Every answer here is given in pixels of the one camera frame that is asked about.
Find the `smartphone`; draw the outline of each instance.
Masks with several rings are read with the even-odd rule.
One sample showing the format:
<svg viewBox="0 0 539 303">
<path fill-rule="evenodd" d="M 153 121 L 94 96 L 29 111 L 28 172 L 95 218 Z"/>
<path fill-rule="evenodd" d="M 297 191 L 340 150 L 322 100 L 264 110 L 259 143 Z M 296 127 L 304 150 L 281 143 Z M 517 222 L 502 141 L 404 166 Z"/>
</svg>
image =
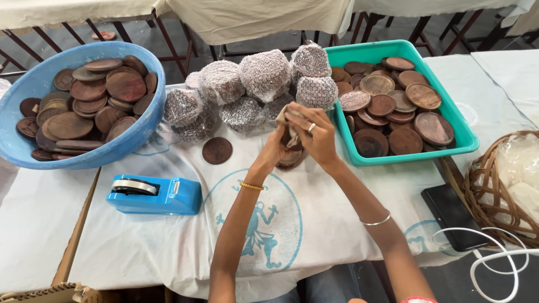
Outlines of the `smartphone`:
<svg viewBox="0 0 539 303">
<path fill-rule="evenodd" d="M 459 227 L 481 231 L 451 185 L 427 188 L 421 192 L 421 197 L 442 229 Z M 485 247 L 489 243 L 486 237 L 470 231 L 451 230 L 444 234 L 453 249 L 459 252 Z"/>
</svg>

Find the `blue tape dispenser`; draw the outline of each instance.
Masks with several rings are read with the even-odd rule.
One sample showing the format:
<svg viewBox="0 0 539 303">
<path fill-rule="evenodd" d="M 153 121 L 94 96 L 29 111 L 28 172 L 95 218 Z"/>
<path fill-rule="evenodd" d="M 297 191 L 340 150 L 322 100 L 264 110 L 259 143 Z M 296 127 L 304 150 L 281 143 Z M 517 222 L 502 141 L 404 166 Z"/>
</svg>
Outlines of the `blue tape dispenser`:
<svg viewBox="0 0 539 303">
<path fill-rule="evenodd" d="M 201 207 L 199 182 L 116 175 L 107 202 L 124 214 L 196 215 Z"/>
</svg>

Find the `gold bangle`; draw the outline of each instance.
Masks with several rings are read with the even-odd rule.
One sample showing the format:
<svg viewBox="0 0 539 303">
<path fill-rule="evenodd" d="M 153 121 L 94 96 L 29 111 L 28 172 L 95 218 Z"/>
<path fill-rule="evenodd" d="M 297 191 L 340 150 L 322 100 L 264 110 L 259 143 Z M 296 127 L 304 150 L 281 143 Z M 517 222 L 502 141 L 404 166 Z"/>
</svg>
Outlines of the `gold bangle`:
<svg viewBox="0 0 539 303">
<path fill-rule="evenodd" d="M 243 183 L 243 182 L 240 182 L 239 185 L 241 185 L 241 186 L 243 186 L 243 187 L 247 187 L 247 188 L 258 189 L 258 190 L 264 190 L 263 187 L 258 187 L 258 186 L 250 185 L 250 184 Z"/>
</svg>

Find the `hand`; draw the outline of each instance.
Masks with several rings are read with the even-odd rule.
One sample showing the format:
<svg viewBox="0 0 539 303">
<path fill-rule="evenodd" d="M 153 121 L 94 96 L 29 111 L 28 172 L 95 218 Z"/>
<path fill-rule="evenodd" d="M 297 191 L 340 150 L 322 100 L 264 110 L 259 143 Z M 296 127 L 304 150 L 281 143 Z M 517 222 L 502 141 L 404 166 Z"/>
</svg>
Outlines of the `hand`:
<svg viewBox="0 0 539 303">
<path fill-rule="evenodd" d="M 325 171 L 328 171 L 339 160 L 335 151 L 335 127 L 321 108 L 306 108 L 296 102 L 290 103 L 290 108 L 308 119 L 285 113 L 290 126 L 299 134 L 303 147 Z M 316 126 L 311 130 L 311 137 L 307 131 L 313 123 Z"/>
<path fill-rule="evenodd" d="M 257 159 L 254 160 L 249 173 L 263 175 L 266 178 L 272 172 L 279 160 L 285 155 L 286 147 L 281 143 L 284 132 L 285 126 L 279 125 L 275 131 L 269 134 L 266 145 L 262 148 Z"/>
</svg>

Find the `concrete floor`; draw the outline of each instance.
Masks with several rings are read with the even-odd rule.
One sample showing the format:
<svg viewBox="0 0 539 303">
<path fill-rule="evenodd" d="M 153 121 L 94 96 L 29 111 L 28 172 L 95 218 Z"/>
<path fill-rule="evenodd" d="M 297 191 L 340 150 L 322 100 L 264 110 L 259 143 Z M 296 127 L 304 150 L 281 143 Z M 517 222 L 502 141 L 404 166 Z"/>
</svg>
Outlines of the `concrete floor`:
<svg viewBox="0 0 539 303">
<path fill-rule="evenodd" d="M 486 10 L 478 18 L 475 24 L 468 31 L 466 37 L 480 37 L 487 35 L 490 30 L 499 22 L 499 19 L 495 19 L 495 10 Z M 461 26 L 468 20 L 471 13 L 468 13 Z M 442 54 L 443 50 L 451 43 L 454 38 L 453 33 L 449 33 L 447 37 L 440 41 L 439 35 L 451 19 L 452 15 L 440 15 L 433 16 L 429 21 L 429 24 L 424 30 L 425 35 L 435 48 L 437 54 Z M 387 20 L 383 19 L 373 28 L 369 41 L 391 40 L 391 39 L 408 39 L 413 28 L 415 27 L 419 18 L 395 18 L 390 28 L 385 27 Z M 165 20 L 165 27 L 171 36 L 176 50 L 183 54 L 183 50 L 186 48 L 186 40 L 184 33 L 180 27 L 180 24 L 176 20 Z M 115 31 L 114 26 L 110 22 L 104 22 L 97 24 L 99 30 Z M 160 30 L 155 27 L 151 29 L 146 22 L 128 22 L 124 23 L 124 27 L 131 37 L 133 43 L 141 45 L 160 56 L 170 56 L 170 51 L 165 43 Z M 358 41 L 361 40 L 365 23 L 362 25 L 362 30 L 358 37 Z M 94 42 L 91 39 L 92 31 L 89 26 L 74 27 L 74 30 L 80 37 L 87 43 Z M 62 48 L 63 50 L 71 47 L 78 46 L 79 43 L 67 32 L 65 29 L 47 29 L 46 33 Z M 313 38 L 314 32 L 308 31 L 307 37 Z M 341 45 L 348 44 L 350 42 L 352 32 L 348 32 L 342 39 Z M 33 50 L 35 50 L 44 59 L 56 54 L 56 52 L 46 44 L 36 33 L 32 32 L 28 35 L 20 36 L 20 38 L 28 44 Z M 199 71 L 204 65 L 212 62 L 209 47 L 205 45 L 200 39 L 196 40 L 199 51 L 199 58 L 192 57 L 189 72 Z M 300 31 L 288 31 L 280 32 L 267 37 L 237 42 L 228 44 L 229 51 L 261 51 L 271 50 L 275 48 L 295 47 L 300 42 Z M 528 45 L 524 43 L 524 39 L 518 38 L 514 42 L 506 39 L 497 43 L 492 50 L 526 50 L 537 48 L 539 46 L 539 39 L 534 45 Z M 320 34 L 319 44 L 322 46 L 328 46 L 329 35 L 326 33 Z M 8 37 L 0 37 L 0 49 L 8 53 L 15 60 L 21 63 L 26 68 L 32 68 L 37 65 L 37 61 L 30 57 L 27 53 L 20 49 Z M 429 54 L 426 49 L 419 49 L 419 53 L 428 57 Z M 461 45 L 453 50 L 452 54 L 467 54 L 466 49 Z M 232 61 L 239 63 L 241 58 L 232 58 Z M 184 81 L 178 67 L 174 61 L 163 63 L 163 67 L 166 72 L 167 84 L 182 83 Z M 9 65 L 6 68 L 6 72 L 18 71 L 13 65 Z M 8 80 L 14 82 L 18 77 L 10 77 Z M 472 285 L 469 277 L 469 268 L 474 262 L 475 257 L 470 254 L 458 261 L 439 267 L 423 268 L 423 273 L 427 277 L 429 284 L 431 285 L 439 303 L 456 303 L 456 302 L 473 302 L 483 303 L 488 302 L 483 299 Z M 524 257 L 515 257 L 517 267 L 523 264 Z M 492 267 L 497 270 L 509 270 L 508 262 L 503 259 L 491 261 Z M 360 285 L 362 286 L 362 293 L 364 299 L 367 302 L 386 302 L 383 298 L 383 291 L 379 283 L 377 282 L 374 269 L 368 262 L 360 263 L 358 270 L 358 277 Z M 531 257 L 530 265 L 528 268 L 520 273 L 520 289 L 516 298 L 512 301 L 514 303 L 529 303 L 537 301 L 537 296 L 534 295 L 534 287 L 536 286 L 535 274 L 539 272 L 539 258 Z M 480 266 L 477 270 L 476 276 L 478 282 L 486 294 L 496 299 L 502 299 L 506 297 L 513 288 L 512 276 L 495 275 L 487 271 L 484 267 Z"/>
</svg>

